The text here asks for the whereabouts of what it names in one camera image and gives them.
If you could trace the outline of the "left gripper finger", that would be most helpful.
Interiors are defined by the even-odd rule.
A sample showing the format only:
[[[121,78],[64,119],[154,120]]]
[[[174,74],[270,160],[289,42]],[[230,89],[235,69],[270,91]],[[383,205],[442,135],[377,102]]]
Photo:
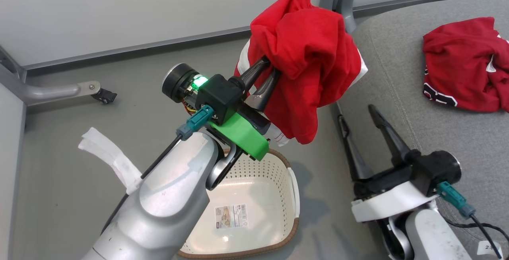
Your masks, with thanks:
[[[237,88],[240,92],[247,93],[270,64],[269,59],[265,56],[262,56],[253,65],[250,65],[247,57],[241,57],[237,63]]]
[[[267,79],[265,79],[264,83],[262,83],[262,85],[252,95],[247,97],[245,104],[256,111],[265,111],[280,75],[281,72],[278,69],[274,69]]]

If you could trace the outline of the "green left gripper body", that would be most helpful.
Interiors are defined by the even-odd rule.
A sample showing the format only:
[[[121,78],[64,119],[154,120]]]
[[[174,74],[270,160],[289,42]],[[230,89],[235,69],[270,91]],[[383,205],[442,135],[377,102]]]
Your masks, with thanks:
[[[235,109],[229,109],[227,112],[231,113],[231,116],[222,125],[216,124],[216,119],[211,118],[207,123],[207,130],[222,143],[231,142],[238,146],[253,160],[262,160],[269,152],[268,140]]]

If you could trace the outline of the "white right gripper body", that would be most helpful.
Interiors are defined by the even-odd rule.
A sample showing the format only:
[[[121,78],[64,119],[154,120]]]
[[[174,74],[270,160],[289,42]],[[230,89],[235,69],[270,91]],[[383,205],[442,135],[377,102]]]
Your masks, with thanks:
[[[360,178],[362,173],[370,171],[369,168],[358,170],[351,167],[355,196],[352,213],[357,222],[395,216],[438,197],[436,194],[426,196],[412,184],[412,167],[391,168],[367,179]]]

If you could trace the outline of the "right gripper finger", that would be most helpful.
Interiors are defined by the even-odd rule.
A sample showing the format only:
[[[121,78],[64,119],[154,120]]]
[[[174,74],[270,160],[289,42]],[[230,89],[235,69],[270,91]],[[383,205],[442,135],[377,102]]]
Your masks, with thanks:
[[[358,150],[346,119],[343,115],[338,115],[338,125],[342,137],[351,179],[353,182],[365,182],[374,175],[372,169],[364,162],[360,151]]]
[[[391,126],[389,121],[383,116],[380,110],[373,104],[368,106],[371,119],[374,125],[381,131],[385,142],[392,155],[391,162],[394,167],[404,167],[407,165],[406,157],[410,153],[411,149],[396,130]]]

